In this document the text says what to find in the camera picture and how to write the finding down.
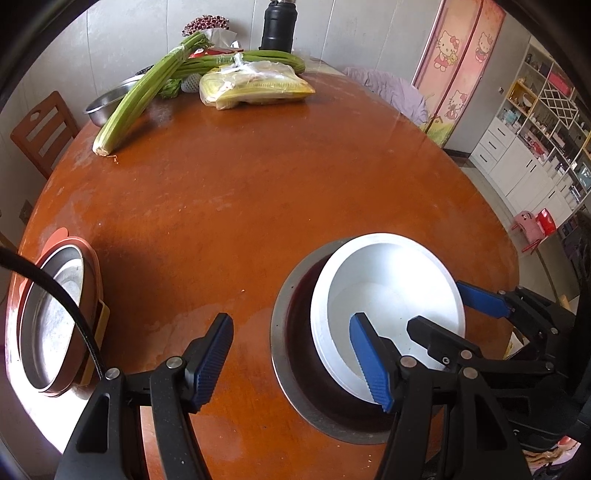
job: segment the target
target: pink wardrobe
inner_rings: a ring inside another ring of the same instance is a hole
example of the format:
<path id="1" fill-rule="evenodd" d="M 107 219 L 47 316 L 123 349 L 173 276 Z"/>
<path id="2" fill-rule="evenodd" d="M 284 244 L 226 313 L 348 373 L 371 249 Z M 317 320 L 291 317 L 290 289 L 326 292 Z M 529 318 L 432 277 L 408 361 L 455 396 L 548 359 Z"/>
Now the pink wardrobe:
<path id="1" fill-rule="evenodd" d="M 505 18 L 493 0 L 443 0 L 413 84 L 425 96 L 423 130 L 445 145 L 472 97 Z"/>

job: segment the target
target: yellow food package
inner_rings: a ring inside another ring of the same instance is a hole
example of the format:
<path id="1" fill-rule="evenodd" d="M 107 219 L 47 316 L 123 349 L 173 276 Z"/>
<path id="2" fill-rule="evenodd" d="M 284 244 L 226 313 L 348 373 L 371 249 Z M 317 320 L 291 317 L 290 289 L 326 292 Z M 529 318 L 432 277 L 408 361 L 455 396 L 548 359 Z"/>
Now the yellow food package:
<path id="1" fill-rule="evenodd" d="M 240 53 L 235 55 L 234 64 L 206 73 L 199 83 L 202 102 L 218 110 L 240 102 L 297 100 L 315 92 L 289 65 L 267 60 L 244 62 Z"/>

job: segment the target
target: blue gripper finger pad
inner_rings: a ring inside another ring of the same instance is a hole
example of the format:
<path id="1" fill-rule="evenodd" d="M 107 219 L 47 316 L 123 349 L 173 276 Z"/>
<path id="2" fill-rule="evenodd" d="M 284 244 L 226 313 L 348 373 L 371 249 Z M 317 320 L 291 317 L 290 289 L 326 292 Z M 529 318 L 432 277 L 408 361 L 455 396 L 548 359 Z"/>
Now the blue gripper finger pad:
<path id="1" fill-rule="evenodd" d="M 380 404 L 384 412 L 390 413 L 394 399 L 390 393 L 388 372 L 357 315 L 349 321 L 349 336 L 374 402 Z"/>
<path id="2" fill-rule="evenodd" d="M 511 310 L 501 295 L 482 290 L 462 281 L 456 282 L 462 303 L 496 319 L 508 318 Z"/>
<path id="3" fill-rule="evenodd" d="M 195 372 L 194 405 L 202 406 L 212 399 L 213 390 L 222 372 L 233 338 L 234 324 L 230 317 L 226 317 L 205 353 L 199 370 Z"/>

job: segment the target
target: electrical outlet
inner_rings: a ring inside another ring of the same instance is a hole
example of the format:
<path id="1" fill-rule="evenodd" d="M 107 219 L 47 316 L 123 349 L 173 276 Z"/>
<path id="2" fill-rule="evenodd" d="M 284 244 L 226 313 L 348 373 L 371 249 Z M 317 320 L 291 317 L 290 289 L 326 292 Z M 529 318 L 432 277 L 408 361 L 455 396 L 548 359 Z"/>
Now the electrical outlet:
<path id="1" fill-rule="evenodd" d="M 29 218 L 31 218 L 31 214 L 33 213 L 33 205 L 28 200 L 25 200 L 21 208 L 21 213 L 18 216 L 22 222 L 26 225 L 29 222 Z"/>

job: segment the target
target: round wooden table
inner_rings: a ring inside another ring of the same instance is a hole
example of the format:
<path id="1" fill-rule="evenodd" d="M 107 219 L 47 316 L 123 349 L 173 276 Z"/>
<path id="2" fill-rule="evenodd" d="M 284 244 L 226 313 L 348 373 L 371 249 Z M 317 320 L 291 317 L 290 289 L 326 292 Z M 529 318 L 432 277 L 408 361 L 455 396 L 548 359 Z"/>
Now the round wooden table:
<path id="1" fill-rule="evenodd" d="M 218 112 L 197 95 L 153 102 L 116 158 L 92 153 L 87 124 L 47 182 L 20 253 L 36 259 L 65 226 L 98 253 L 111 318 L 107 367 L 130 374 L 181 354 L 218 312 L 235 339 L 212 401 L 191 420 L 212 477 L 374 477 L 383 445 L 334 440 L 292 408 L 269 351 L 271 312 L 290 271 L 316 248 L 370 232 L 430 249 L 455 279 L 496 291 L 518 282 L 517 253 L 484 198 L 415 125 L 351 80 L 306 74 L 301 103 Z M 11 283 L 10 382 L 59 450 L 86 403 L 36 393 L 17 351 Z M 511 326 L 466 312 L 467 338 L 500 358 Z M 149 409 L 151 477 L 163 478 Z"/>

